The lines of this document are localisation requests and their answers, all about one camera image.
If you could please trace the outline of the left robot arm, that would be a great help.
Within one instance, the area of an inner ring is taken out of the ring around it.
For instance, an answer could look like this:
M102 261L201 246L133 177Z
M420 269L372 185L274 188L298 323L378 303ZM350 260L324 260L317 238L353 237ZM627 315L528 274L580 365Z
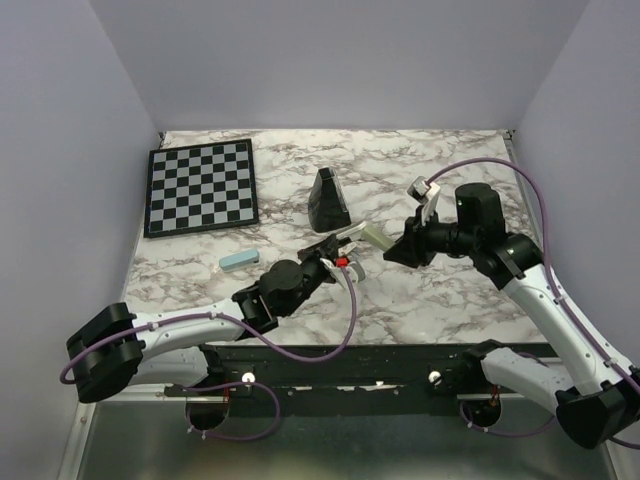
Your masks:
M59 380L76 388L80 402L109 399L135 384L182 384L201 395L214 393L220 368L206 360L209 342L263 339L281 318L294 314L323 284L349 293L364 277L350 259L357 236L331 234L275 262L252 285L203 307L165 314L133 313L112 303L71 335Z

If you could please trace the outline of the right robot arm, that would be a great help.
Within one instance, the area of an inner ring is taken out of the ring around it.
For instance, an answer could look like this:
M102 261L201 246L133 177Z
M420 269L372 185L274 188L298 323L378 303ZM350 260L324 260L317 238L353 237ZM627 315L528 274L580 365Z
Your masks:
M383 255L410 268L437 254L467 257L534 322L567 370L565 375L494 340L465 354L462 384L480 392L503 386L551 412L565 434L593 449L639 419L639 369L604 336L560 286L533 240L506 229L499 194L485 183L455 191L457 219L440 221L440 188L417 178L408 193L419 205L402 236Z

